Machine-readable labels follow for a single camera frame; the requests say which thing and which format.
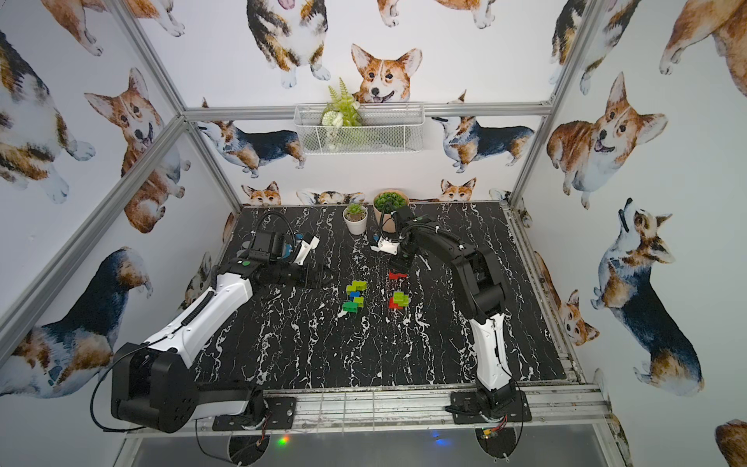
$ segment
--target corgi illustration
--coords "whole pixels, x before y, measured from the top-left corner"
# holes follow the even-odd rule
[[[249,202],[245,206],[280,206],[280,192],[278,184],[270,183],[264,190],[255,190],[252,187],[242,185],[241,189],[249,195]]]
[[[563,123],[550,136],[550,160],[565,173],[563,193],[570,195],[571,186],[582,191],[581,204],[588,209],[589,195],[615,175],[637,145],[659,136],[667,122],[664,114],[640,115],[630,106],[621,72],[596,123]]]
[[[197,298],[199,298],[200,295],[202,295],[203,292],[208,290],[208,286],[210,285],[210,272],[213,269],[213,257],[210,255],[210,252],[206,252],[205,255],[202,257],[202,262],[199,265],[199,269],[197,270],[197,273],[194,275],[192,280],[189,282],[189,285],[187,286],[187,290],[185,291],[185,299],[182,302],[181,305],[179,305],[179,309],[176,311],[175,316],[182,313],[184,310],[189,308],[189,305],[191,305]]]
[[[553,34],[553,54],[550,63],[558,63],[558,69],[550,78],[550,84],[556,84],[560,79],[560,73],[571,53],[571,46],[576,39],[576,32],[581,24],[583,12],[586,9],[586,0],[568,0],[560,11],[555,22],[555,34]]]
[[[462,93],[450,104],[464,103]],[[490,128],[480,126],[476,117],[431,117],[444,127],[444,152],[453,159],[456,172],[462,173],[471,162],[508,152],[512,159],[507,166],[516,164],[529,152],[534,130],[526,126]]]
[[[379,2],[379,13],[384,24],[393,28],[398,25],[400,20],[397,16],[397,3],[399,0],[377,0]],[[490,8],[495,0],[436,0],[438,3],[449,7],[452,10],[469,10],[472,12],[474,24],[479,29],[487,28],[495,20],[495,15],[491,13]]]
[[[704,388],[698,354],[666,312],[651,287],[651,267],[675,257],[658,231],[672,215],[654,216],[637,209],[631,198],[620,209],[620,235],[599,263],[595,309],[609,308],[615,318],[651,354],[638,380],[676,395],[694,395]]]
[[[747,423],[732,420],[716,427],[716,444],[729,467],[747,467]]]
[[[133,288],[153,293],[143,259],[122,247],[102,261],[64,318],[26,334],[0,368],[0,396],[59,398],[82,388],[111,363]]]
[[[557,290],[555,290],[555,285],[553,284],[552,277],[550,277],[550,271],[545,264],[545,260],[537,252],[534,252],[534,256],[537,258],[542,279],[545,280],[545,287],[553,303],[555,303],[555,309],[562,321],[562,328],[568,338],[571,339],[571,342],[573,342],[573,345],[579,347],[599,337],[597,328],[585,322],[581,317],[581,311],[578,309],[578,290],[574,290],[570,298],[568,298],[568,302],[563,303]]]
[[[35,180],[55,204],[65,202],[69,185],[55,169],[65,150],[76,161],[96,154],[77,141],[55,107],[49,88],[0,31],[0,178],[17,190]]]
[[[145,153],[164,127],[161,116],[148,100],[148,88],[137,68],[130,69],[127,90],[115,97],[86,93],[91,106],[104,118],[122,129],[127,141],[127,151],[122,162],[124,176]],[[179,157],[172,148],[153,170],[140,190],[125,207],[130,224],[142,233],[153,230],[166,214],[164,203],[169,195],[181,198],[185,188],[179,186],[182,170],[189,170],[191,163]]]
[[[688,0],[675,22],[659,64],[659,71],[672,73],[682,52],[708,36],[716,41],[716,51],[726,58],[731,78],[747,96],[747,1]]]
[[[412,49],[397,60],[382,60],[353,44],[351,54],[363,77],[361,89],[353,94],[358,102],[380,104],[410,100],[410,78],[423,61],[420,49]]]
[[[506,201],[508,202],[509,197],[511,196],[510,191],[504,191],[499,190],[498,188],[491,188],[488,190],[488,195],[490,196],[490,199],[493,201]],[[532,226],[532,216],[529,215],[529,212],[527,211],[527,207],[524,205],[524,198],[522,197],[518,204],[516,205],[516,212],[518,212],[519,217],[521,218],[521,223],[524,225],[524,228],[529,229]]]
[[[315,204],[362,204],[366,200],[363,193],[340,193],[339,191],[322,191],[314,193],[309,190],[298,190],[296,196],[302,205]]]
[[[592,74],[599,68],[607,54],[620,42],[640,2],[641,0],[609,0],[609,6],[602,19],[604,27],[595,36],[584,58],[584,73],[580,83],[581,93],[584,96],[591,89]]]
[[[208,102],[204,99],[202,106],[208,107]],[[278,161],[286,155],[298,161],[297,169],[303,169],[306,162],[296,132],[280,130],[270,133],[244,133],[232,120],[199,122],[197,128],[210,138],[223,158],[231,164],[243,167],[245,173],[251,172],[253,179],[259,177],[259,167]]]
[[[451,202],[451,201],[469,201],[472,199],[472,191],[477,184],[477,178],[470,180],[463,185],[453,185],[446,179],[441,180],[441,196],[430,200],[414,200],[421,202]]]
[[[226,219],[226,225],[223,226],[223,237],[221,238],[224,245],[226,244],[228,240],[231,239],[231,234],[233,233],[233,225],[234,225],[235,220],[236,220],[236,214],[234,213],[229,214],[228,219]]]
[[[150,18],[158,21],[169,34],[179,37],[185,33],[185,27],[176,21],[171,14],[173,0],[126,0],[136,18]],[[96,45],[96,38],[86,26],[85,9],[101,13],[106,11],[102,0],[42,0],[47,10],[55,17],[60,26],[65,28],[87,51],[96,57],[103,49]]]
[[[316,79],[332,76],[322,67],[328,29],[324,0],[248,0],[247,17],[257,47],[272,68],[280,68],[284,88],[296,85],[301,65],[309,65]]]

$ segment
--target wire basket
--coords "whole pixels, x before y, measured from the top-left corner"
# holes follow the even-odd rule
[[[393,154],[423,150],[422,103],[363,104],[363,126],[322,126],[325,104],[296,106],[293,118],[304,154]]]

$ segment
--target white flower pot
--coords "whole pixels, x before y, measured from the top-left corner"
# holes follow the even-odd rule
[[[342,210],[342,218],[345,219],[345,223],[347,224],[347,229],[350,230],[350,233],[353,235],[360,235],[366,232],[366,222],[368,221],[368,209],[366,209],[366,217],[363,217],[361,220],[353,221],[348,220],[347,217],[345,217],[345,211],[346,209]]]

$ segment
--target black marble table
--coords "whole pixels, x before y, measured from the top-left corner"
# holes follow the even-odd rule
[[[313,253],[337,274],[324,289],[271,287],[239,308],[196,362],[196,380],[246,380],[266,389],[338,388],[470,383],[477,361],[469,323],[454,309],[451,273],[435,257],[418,258],[407,279],[388,278],[388,255],[375,253],[365,236],[352,236],[343,206],[279,209],[297,232],[320,238]],[[368,228],[374,216],[369,209]],[[509,369],[519,380],[565,379],[526,270],[497,203],[417,204],[439,224],[498,255],[518,309],[506,319]],[[224,258],[234,258],[264,208],[245,208]],[[277,229],[282,221],[273,218]],[[368,281],[365,307],[341,315],[345,286]],[[389,310],[396,290],[410,307]]]

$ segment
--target cable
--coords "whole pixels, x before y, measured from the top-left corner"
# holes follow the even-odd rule
[[[149,347],[151,345],[157,344],[160,341],[163,341],[166,337],[168,337],[168,335],[165,335],[164,337],[160,338],[159,340],[157,340],[155,342],[145,342],[145,343],[143,343],[142,346],[138,347],[137,349],[133,350],[132,352],[125,353],[120,358],[118,358],[116,360],[116,362],[114,362],[109,368],[107,368],[106,371],[104,372],[104,375],[101,378],[99,378],[99,381],[96,383],[96,387],[93,388],[93,393],[91,395],[91,402],[90,402],[89,410],[90,410],[91,420],[93,420],[93,423],[96,424],[97,427],[99,427],[102,430],[104,430],[104,432],[106,432],[106,433],[130,433],[131,431],[139,430],[140,428],[145,428],[145,427],[136,427],[136,428],[109,428],[109,427],[105,427],[104,425],[100,424],[98,420],[96,420],[96,416],[93,414],[93,400],[94,400],[94,398],[96,398],[96,393],[99,390],[99,386],[101,386],[101,383],[103,383],[104,380],[106,379],[106,375],[109,374],[109,371],[111,371],[112,368],[114,368],[114,366],[117,365],[117,363],[121,362],[122,359],[125,358],[126,356],[130,356],[130,355],[132,355],[135,352],[138,352],[138,351],[140,351],[140,350],[142,350],[142,349],[144,349],[146,347]]]

